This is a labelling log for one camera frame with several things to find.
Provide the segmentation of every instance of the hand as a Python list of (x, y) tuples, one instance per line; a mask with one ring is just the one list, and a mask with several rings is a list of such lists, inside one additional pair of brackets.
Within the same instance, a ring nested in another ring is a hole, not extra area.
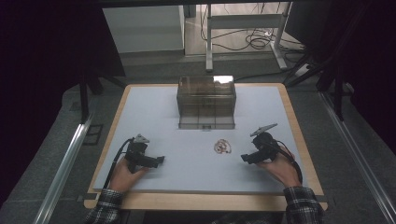
[(128, 170), (128, 161), (122, 158), (116, 165), (111, 176), (109, 189), (118, 192), (128, 191), (148, 170), (149, 168), (143, 167), (136, 171), (134, 174)]
[[(286, 153), (290, 153), (291, 156), (294, 158), (294, 155), (291, 152), (288, 152), (284, 147), (280, 148)], [(276, 158), (271, 162), (262, 161), (256, 163), (256, 165), (267, 170), (278, 181), (282, 182), (285, 188), (301, 186), (297, 171), (291, 165), (290, 161), (281, 153), (277, 153)]]

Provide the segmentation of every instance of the plaid sleeve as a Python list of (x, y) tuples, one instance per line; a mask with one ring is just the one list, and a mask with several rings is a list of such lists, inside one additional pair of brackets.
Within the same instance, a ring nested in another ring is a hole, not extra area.
[(85, 223), (118, 223), (123, 194), (112, 189), (103, 189), (98, 204), (86, 216)]
[(283, 192), (288, 203), (288, 223), (323, 223), (324, 211), (312, 189), (287, 188)]

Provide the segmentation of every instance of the floor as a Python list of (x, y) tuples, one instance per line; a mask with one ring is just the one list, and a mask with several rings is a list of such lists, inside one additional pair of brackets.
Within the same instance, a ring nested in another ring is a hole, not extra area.
[[(280, 14), (285, 3), (247, 3), (247, 4), (215, 4), (212, 5), (212, 16), (218, 15), (251, 15)], [(207, 37), (207, 5), (197, 5), (196, 15), (186, 18), (185, 23), (185, 53), (186, 55), (205, 55)], [(214, 53), (246, 53), (271, 51), (268, 41), (274, 40), (277, 28), (269, 29), (252, 27), (246, 30), (212, 30), (212, 45)], [(281, 45), (290, 49), (302, 49), (302, 45), (290, 35), (284, 33)]]
[[(247, 7), (247, 12), (252, 11), (254, 7), (254, 4)], [(221, 5), (219, 8), (223, 10), (222, 13), (227, 13), (225, 9), (233, 12), (228, 5)], [(239, 45), (235, 42), (230, 47), (240, 48), (244, 46), (242, 43)], [(127, 84), (177, 83), (180, 76), (205, 75), (205, 57), (202, 56), (203, 51), (199, 50), (202, 48), (190, 51), (187, 57), (180, 52), (123, 54), (121, 60), (127, 77), (120, 77), (120, 80)], [(271, 53), (229, 54), (229, 51), (216, 50), (219, 54), (215, 54), (213, 75), (232, 75), (238, 79), (237, 82), (276, 83), (282, 82), (287, 75), (279, 70)], [(318, 77), (311, 77), (293, 88), (288, 88), (288, 95), (329, 202), (325, 223), (387, 223), (347, 143), (336, 129), (326, 105), (316, 90), (317, 80)], [(105, 79), (101, 79), (101, 82), (105, 88), (104, 93), (102, 95), (90, 93), (90, 100), (94, 98), (98, 101), (92, 125), (103, 127), (101, 134), (84, 139), (85, 144), (79, 150), (49, 223), (81, 223), (89, 212), (82, 201), (86, 196), (85, 193), (123, 93), (123, 89), (113, 83)], [(258, 97), (254, 100), (259, 102), (261, 99)], [(0, 210), (0, 223), (24, 224), (32, 223), (35, 219), (80, 123), (78, 86), (64, 93), (62, 105), (34, 160), (3, 204)], [(361, 153), (369, 162), (383, 189), (394, 201), (396, 199), (395, 155), (360, 116), (348, 97), (343, 99), (343, 107), (345, 125), (354, 136)], [(150, 218), (154, 220), (158, 216), (160, 215), (145, 211), (132, 211), (123, 216), (123, 223), (140, 224)]]

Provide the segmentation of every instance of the dark background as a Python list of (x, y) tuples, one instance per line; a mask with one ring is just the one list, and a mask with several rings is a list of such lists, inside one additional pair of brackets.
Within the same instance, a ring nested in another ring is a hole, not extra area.
[(83, 76), (124, 71), (98, 6), (1, 1), (0, 22), (3, 203), (55, 121), (63, 93)]
[[(344, 32), (354, 2), (333, 1), (318, 56), (326, 57)], [(394, 1), (372, 3), (342, 57), (352, 103), (388, 146), (396, 125), (392, 29)], [(0, 203), (23, 174), (61, 108), (64, 91), (94, 69), (124, 76), (102, 9), (54, 1), (1, 1), (1, 180)]]

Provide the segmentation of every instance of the wooden table edge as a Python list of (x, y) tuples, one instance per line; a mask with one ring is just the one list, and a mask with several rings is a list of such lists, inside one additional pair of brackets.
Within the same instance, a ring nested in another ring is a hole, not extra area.
[[(125, 91), (120, 99), (120, 104), (117, 109), (111, 124), (110, 131), (102, 150), (101, 157), (97, 163), (95, 172), (92, 176), (92, 181), (87, 194), (96, 194), (93, 200), (84, 200), (86, 208), (94, 208), (99, 199), (101, 190), (94, 189), (93, 184), (106, 158), (111, 140), (114, 136), (116, 127), (120, 121), (120, 114), (125, 106), (129, 92), (133, 87), (176, 87), (177, 84), (132, 84), (125, 88)], [(304, 161), (304, 170), (310, 178), (307, 180), (309, 187), (316, 195), (322, 196), (323, 190), (318, 182), (318, 176), (313, 166), (312, 160), (309, 156), (308, 149), (305, 144), (303, 134), (297, 118), (295, 117), (290, 98), (286, 91), (286, 87), (281, 83), (237, 83), (236, 87), (242, 86), (273, 86), (277, 87), (282, 98), (285, 111), (287, 112), (291, 131), (294, 136), (297, 148), (300, 153), (302, 161)], [(320, 203), (323, 209), (327, 209), (327, 203)], [(136, 210), (196, 210), (196, 211), (285, 211), (286, 200), (283, 195), (260, 195), (260, 194), (196, 194), (196, 193), (140, 193), (128, 192), (124, 196), (121, 209), (136, 209)]]

